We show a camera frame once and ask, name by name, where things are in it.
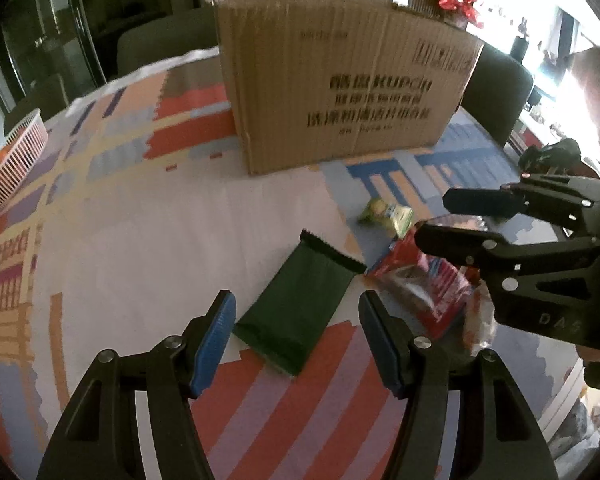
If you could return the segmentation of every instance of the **blue gripper pad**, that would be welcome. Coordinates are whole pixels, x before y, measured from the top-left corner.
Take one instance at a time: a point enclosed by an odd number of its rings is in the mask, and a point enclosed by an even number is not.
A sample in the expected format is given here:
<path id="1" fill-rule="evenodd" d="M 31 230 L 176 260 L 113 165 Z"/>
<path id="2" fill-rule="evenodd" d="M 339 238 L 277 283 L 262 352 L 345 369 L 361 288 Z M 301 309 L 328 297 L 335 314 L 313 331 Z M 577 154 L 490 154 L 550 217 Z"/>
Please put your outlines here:
<path id="1" fill-rule="evenodd" d="M 211 386 L 234 325 L 235 296 L 227 292 L 193 358 L 194 373 L 189 387 L 195 399 Z"/>
<path id="2" fill-rule="evenodd" d="M 358 315 L 382 384 L 399 398 L 404 387 L 400 380 L 397 350 L 366 294 L 360 296 Z"/>

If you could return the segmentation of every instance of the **chair backrest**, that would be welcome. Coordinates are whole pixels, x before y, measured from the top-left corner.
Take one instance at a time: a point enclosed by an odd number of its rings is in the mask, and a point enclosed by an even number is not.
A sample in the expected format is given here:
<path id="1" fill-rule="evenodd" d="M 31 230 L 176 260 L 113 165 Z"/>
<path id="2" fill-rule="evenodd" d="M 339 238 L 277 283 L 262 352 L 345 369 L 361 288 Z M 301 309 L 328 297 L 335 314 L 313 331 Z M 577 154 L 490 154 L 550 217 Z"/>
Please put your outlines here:
<path id="1" fill-rule="evenodd" d="M 534 87 L 534 77 L 508 54 L 485 44 L 462 107 L 504 146 Z"/>
<path id="2" fill-rule="evenodd" d="M 18 101 L 4 118 L 4 135 L 11 131 L 29 112 L 40 108 L 43 121 L 50 119 L 69 105 L 60 74 L 53 74 L 36 85 L 24 99 Z"/>
<path id="3" fill-rule="evenodd" d="M 218 44 L 211 6 L 186 10 L 126 31 L 118 40 L 118 76 L 149 63 Z"/>

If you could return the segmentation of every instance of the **plastic bag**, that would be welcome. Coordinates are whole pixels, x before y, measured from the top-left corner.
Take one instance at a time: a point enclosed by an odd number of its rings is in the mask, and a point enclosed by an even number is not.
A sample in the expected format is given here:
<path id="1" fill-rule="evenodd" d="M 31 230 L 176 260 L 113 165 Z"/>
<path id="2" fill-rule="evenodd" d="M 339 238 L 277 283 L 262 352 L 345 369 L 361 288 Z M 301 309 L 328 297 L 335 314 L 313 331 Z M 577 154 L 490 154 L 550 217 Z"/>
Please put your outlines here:
<path id="1" fill-rule="evenodd" d="M 472 356 L 478 355 L 480 350 L 490 347 L 493 343 L 497 326 L 494 312 L 487 284 L 479 280 L 474 293 L 466 302 L 462 330 L 462 343 Z"/>
<path id="2" fill-rule="evenodd" d="M 444 258 L 423 253 L 412 228 L 391 244 L 388 254 L 368 275 L 378 280 L 424 325 L 431 339 L 442 336 L 464 307 L 472 286 Z"/>
<path id="3" fill-rule="evenodd" d="M 413 221 L 413 209 L 400 204 L 389 204 L 381 198 L 375 197 L 369 200 L 364 211 L 358 217 L 362 224 L 379 224 L 387 229 L 392 236 L 404 238 L 411 222 Z"/>

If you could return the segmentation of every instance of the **patterned tablecloth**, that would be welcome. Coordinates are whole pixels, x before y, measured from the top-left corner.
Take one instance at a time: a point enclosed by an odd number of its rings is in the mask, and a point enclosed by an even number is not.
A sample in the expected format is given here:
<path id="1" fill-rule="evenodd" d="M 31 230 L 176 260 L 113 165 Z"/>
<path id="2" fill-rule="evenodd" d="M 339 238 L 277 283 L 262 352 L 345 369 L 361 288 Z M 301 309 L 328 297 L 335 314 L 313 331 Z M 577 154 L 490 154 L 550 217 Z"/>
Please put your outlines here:
<path id="1" fill-rule="evenodd" d="M 235 294 L 240 316 L 303 228 L 373 263 L 389 240 L 356 224 L 371 196 L 426 218 L 445 213 L 450 186 L 517 179 L 462 110 L 431 150 L 247 176 L 216 50 L 115 81 L 74 102 L 48 129 L 40 160 L 0 214 L 0 453 L 25 480 L 35 478 L 99 350 L 149 350 L 203 314 L 221 288 Z M 504 232 L 520 242 L 553 237 L 526 217 Z M 232 336 L 213 385 L 192 403 L 216 479 L 380 478 L 404 402 L 382 387 L 358 325 L 358 296 L 369 286 L 361 276 L 352 282 L 296 380 Z M 494 347 L 537 416 L 577 360 L 569 345 L 504 326 Z M 140 402 L 153 479 L 147 419 Z M 449 474 L 452 419 L 440 478 Z"/>

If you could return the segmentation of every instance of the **green snack bag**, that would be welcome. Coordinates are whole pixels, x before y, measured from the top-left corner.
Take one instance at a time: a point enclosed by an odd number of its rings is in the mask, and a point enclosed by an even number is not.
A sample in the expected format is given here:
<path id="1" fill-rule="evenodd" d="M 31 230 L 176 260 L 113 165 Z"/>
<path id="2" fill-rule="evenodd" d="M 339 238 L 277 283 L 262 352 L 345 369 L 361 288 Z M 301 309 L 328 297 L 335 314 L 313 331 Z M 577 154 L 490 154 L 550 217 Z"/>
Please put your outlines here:
<path id="1" fill-rule="evenodd" d="M 391 236 L 404 238 L 413 221 L 413 209 L 400 204 L 389 204 L 381 198 L 372 198 L 360 213 L 361 224 L 380 224 Z"/>
<path id="2" fill-rule="evenodd" d="M 298 375 L 364 264 L 303 230 L 300 243 L 235 324 L 234 334 L 292 376 Z"/>

